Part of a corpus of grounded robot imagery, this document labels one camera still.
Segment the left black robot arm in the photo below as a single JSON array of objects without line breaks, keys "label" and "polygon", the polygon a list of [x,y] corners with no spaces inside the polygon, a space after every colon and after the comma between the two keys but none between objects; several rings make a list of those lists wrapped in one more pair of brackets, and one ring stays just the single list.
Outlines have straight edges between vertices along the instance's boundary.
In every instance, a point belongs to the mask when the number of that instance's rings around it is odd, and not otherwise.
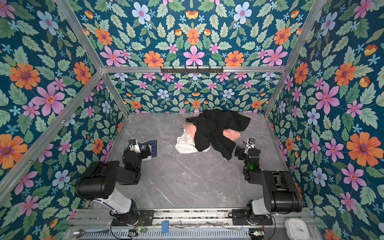
[{"label": "left black robot arm", "polygon": [[138,210],[136,202],[125,197],[116,187],[138,185],[142,163],[151,158],[150,145],[130,144],[122,157],[123,167],[119,161],[90,164],[76,183],[76,195],[107,207],[114,218],[113,227],[151,226],[155,211]]}]

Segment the black cloth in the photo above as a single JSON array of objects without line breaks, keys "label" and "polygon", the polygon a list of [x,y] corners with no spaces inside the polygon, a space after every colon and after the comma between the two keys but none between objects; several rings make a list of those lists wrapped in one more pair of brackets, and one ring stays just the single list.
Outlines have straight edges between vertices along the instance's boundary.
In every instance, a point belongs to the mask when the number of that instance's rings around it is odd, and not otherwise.
[{"label": "black cloth", "polygon": [[232,158],[236,143],[224,136],[224,130],[243,132],[249,126],[250,121],[249,117],[237,112],[218,109],[205,110],[197,117],[186,119],[187,123],[191,123],[197,128],[194,142],[198,152],[211,146],[228,161]]}]

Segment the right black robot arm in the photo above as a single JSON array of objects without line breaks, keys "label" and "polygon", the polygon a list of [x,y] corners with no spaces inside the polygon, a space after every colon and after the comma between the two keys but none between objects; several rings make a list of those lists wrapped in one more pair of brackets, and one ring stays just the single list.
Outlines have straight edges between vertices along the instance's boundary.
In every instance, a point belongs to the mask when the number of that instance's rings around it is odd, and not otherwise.
[{"label": "right black robot arm", "polygon": [[232,210],[229,217],[235,226],[249,224],[272,225],[273,214],[299,213],[303,209],[302,197],[288,171],[268,171],[260,168],[261,151],[236,147],[235,156],[244,162],[246,182],[262,187],[262,197],[250,200],[245,209]]}]

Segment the white cloth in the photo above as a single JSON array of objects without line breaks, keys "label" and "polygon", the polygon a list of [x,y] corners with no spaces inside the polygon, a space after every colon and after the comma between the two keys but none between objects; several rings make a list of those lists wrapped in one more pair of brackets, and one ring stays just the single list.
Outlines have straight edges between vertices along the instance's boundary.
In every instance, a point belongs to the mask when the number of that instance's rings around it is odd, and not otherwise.
[{"label": "white cloth", "polygon": [[199,152],[196,148],[194,139],[186,130],[183,130],[183,134],[180,137],[177,137],[175,148],[180,154],[193,154]]}]

